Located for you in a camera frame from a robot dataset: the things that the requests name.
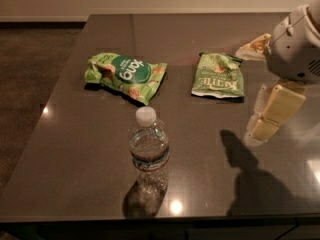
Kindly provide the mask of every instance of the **table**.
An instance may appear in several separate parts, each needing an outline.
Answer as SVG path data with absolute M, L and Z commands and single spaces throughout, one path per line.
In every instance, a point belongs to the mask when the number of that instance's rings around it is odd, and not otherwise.
M 150 102 L 170 137 L 169 185 L 152 221 L 255 224 L 273 218 L 280 221 L 278 227 L 270 223 L 274 234 L 281 235 L 297 226 L 297 218 L 317 218 L 319 97 L 310 95 L 268 143 L 249 148 L 242 137 L 257 92 L 278 80 L 265 63 L 242 63 L 243 100 L 191 95 L 200 52 L 234 54 L 285 16 L 91 15 L 0 200 L 0 222 L 131 221 L 126 202 L 137 173 L 127 133 L 137 106 L 86 88 L 87 60 L 100 52 L 168 63 Z

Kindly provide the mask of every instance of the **green snack bag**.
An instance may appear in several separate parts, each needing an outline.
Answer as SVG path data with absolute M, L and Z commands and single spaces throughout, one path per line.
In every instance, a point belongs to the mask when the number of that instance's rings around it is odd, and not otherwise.
M 165 74 L 167 64 L 149 64 L 115 53 L 100 53 L 88 60 L 86 83 L 100 84 L 148 105 Z
M 241 63 L 241 59 L 231 55 L 202 54 L 191 93 L 217 98 L 244 97 Z

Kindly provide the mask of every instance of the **clear plastic bottle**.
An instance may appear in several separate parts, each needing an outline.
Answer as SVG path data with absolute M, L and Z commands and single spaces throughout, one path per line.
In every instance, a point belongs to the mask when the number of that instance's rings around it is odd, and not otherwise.
M 129 145 L 134 166 L 142 172 L 154 172 L 169 159 L 169 138 L 164 123 L 151 107 L 136 111 L 129 132 Z

